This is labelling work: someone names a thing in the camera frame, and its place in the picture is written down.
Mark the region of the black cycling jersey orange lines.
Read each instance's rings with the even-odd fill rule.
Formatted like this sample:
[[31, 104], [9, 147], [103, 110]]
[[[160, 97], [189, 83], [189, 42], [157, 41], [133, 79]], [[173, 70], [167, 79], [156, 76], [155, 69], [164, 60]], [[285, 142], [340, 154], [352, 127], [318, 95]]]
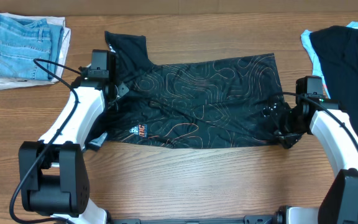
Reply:
[[106, 141], [172, 149], [277, 143], [269, 116], [283, 104], [274, 54], [157, 65], [144, 36], [105, 34], [128, 92], [99, 116], [86, 147]]

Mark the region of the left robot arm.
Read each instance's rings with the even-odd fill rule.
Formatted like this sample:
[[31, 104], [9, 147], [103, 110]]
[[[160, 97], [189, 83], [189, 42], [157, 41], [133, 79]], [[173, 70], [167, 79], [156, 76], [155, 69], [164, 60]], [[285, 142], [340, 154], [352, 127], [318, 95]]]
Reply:
[[114, 50], [94, 50], [91, 64], [79, 68], [67, 87], [70, 97], [52, 125], [37, 141], [19, 148], [20, 182], [11, 198], [11, 218], [17, 197], [27, 212], [42, 216], [38, 223], [111, 223], [111, 216], [90, 199], [90, 181], [83, 153], [92, 127], [129, 89], [116, 75]]

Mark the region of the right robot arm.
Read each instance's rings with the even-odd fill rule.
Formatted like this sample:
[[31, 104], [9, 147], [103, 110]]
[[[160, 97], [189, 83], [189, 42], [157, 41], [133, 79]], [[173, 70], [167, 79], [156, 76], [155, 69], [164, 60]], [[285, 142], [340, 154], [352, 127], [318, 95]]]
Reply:
[[358, 137], [349, 115], [337, 100], [326, 98], [320, 77], [296, 81], [295, 107], [281, 103], [284, 93], [267, 99], [264, 116], [275, 125], [277, 141], [289, 149], [302, 135], [314, 135], [322, 145], [335, 179], [318, 208], [282, 206], [264, 223], [358, 223]]

